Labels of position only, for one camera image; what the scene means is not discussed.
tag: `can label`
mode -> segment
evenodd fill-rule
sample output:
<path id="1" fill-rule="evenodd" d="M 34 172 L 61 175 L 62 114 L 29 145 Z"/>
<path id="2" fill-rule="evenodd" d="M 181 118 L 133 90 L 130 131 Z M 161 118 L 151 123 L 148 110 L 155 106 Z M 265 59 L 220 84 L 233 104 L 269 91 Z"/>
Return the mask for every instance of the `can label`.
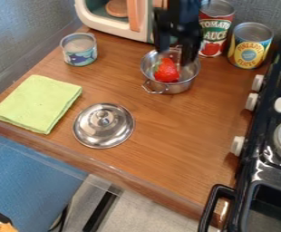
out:
<path id="1" fill-rule="evenodd" d="M 233 15 L 214 18 L 200 13 L 199 23 L 203 28 L 203 48 L 200 55 L 214 57 L 222 54 L 227 41 L 228 29 L 232 24 Z"/>
<path id="2" fill-rule="evenodd" d="M 265 59 L 272 40 L 264 42 L 243 41 L 232 35 L 228 59 L 243 69 L 257 68 Z"/>

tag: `blue chair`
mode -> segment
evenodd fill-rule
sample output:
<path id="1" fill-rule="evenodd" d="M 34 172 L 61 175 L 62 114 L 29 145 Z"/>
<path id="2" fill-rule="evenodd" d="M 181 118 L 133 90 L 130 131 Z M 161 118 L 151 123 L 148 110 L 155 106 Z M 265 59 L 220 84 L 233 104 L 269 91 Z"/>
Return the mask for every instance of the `blue chair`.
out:
<path id="1" fill-rule="evenodd" d="M 46 232 L 87 173 L 0 136 L 0 213 L 20 232 Z"/>

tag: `colander handle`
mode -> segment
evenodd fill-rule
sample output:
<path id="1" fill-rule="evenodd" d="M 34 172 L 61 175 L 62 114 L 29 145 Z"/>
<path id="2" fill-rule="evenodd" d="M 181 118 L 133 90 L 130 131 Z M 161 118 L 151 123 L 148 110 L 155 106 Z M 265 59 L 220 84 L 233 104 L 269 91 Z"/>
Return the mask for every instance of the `colander handle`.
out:
<path id="1" fill-rule="evenodd" d="M 159 92 L 153 91 L 153 90 L 149 87 L 149 83 L 150 83 L 150 80 L 147 80 L 147 81 L 141 86 L 147 93 L 150 93 L 150 94 L 163 94 L 164 92 L 166 92 L 166 91 L 169 90 L 169 86 L 168 86 L 168 85 L 165 85 L 165 89 L 164 89 L 163 91 L 159 91 Z"/>

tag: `tomato sauce can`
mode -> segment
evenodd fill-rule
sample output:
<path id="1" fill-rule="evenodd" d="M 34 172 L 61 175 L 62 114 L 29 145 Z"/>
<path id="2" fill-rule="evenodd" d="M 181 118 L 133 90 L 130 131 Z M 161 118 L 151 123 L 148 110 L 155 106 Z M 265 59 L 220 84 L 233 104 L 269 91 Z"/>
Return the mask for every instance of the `tomato sauce can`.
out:
<path id="1" fill-rule="evenodd" d="M 228 60 L 239 68 L 257 68 L 266 59 L 273 36 L 273 32 L 263 24 L 237 25 L 228 50 Z"/>
<path id="2" fill-rule="evenodd" d="M 199 12 L 199 23 L 203 28 L 203 45 L 199 54 L 215 57 L 226 47 L 228 29 L 235 14 L 233 5 L 224 0 L 204 1 Z"/>

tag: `gray wall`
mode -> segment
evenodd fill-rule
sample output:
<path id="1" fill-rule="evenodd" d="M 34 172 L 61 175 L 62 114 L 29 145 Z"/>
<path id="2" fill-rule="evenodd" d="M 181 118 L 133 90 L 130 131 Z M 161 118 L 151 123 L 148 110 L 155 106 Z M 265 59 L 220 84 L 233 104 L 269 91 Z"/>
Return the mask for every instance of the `gray wall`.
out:
<path id="1" fill-rule="evenodd" d="M 237 12 L 234 24 L 258 22 L 275 32 L 276 41 L 281 38 L 281 0 L 229 0 Z"/>
<path id="2" fill-rule="evenodd" d="M 45 46 L 53 49 L 59 39 L 54 37 L 75 21 L 73 0 L 0 0 L 0 91 L 10 75 L 22 75 L 43 58 Z"/>

